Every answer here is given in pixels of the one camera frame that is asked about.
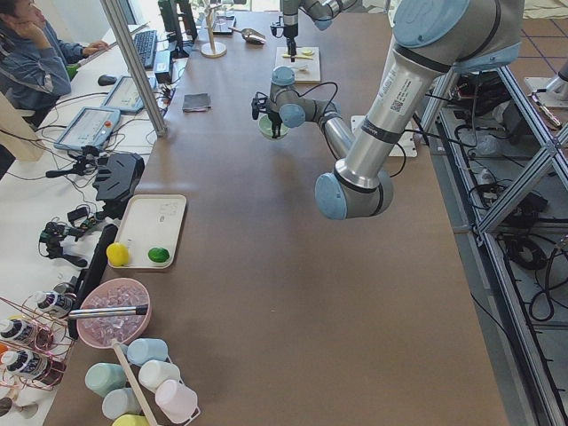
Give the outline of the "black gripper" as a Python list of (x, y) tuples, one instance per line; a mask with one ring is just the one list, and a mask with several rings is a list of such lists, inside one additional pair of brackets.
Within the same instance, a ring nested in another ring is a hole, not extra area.
[(272, 36), (284, 37), (287, 40), (288, 56), (294, 62), (296, 60), (296, 38), (298, 36), (298, 23), (273, 22), (270, 25)]
[(251, 100), (252, 119), (257, 120), (260, 114), (268, 116), (271, 122), (272, 138), (281, 138), (281, 118), (280, 115), (269, 106), (269, 97), (257, 91)]

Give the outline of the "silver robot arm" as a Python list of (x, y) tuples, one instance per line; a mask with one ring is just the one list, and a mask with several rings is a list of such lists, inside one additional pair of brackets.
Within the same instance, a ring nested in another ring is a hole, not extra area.
[(316, 181), (319, 211), (334, 220), (376, 216), (393, 198), (383, 165), (432, 82), (451, 70), (485, 71), (513, 62), (524, 8), (522, 1), (401, 2), (381, 85), (358, 134), (333, 101), (299, 94), (291, 67), (272, 71), (269, 94), (252, 99), (252, 116), (268, 116), (273, 138), (280, 136), (281, 126), (317, 123), (339, 157), (333, 171)]
[(361, 1), (341, 0), (286, 0), (280, 1), (278, 20), (270, 26), (271, 33), (276, 38), (284, 37), (287, 54), (292, 63), (298, 58), (296, 38), (299, 31), (299, 12), (309, 17), (315, 27), (324, 31), (331, 26), (333, 19), (342, 12), (363, 12)]

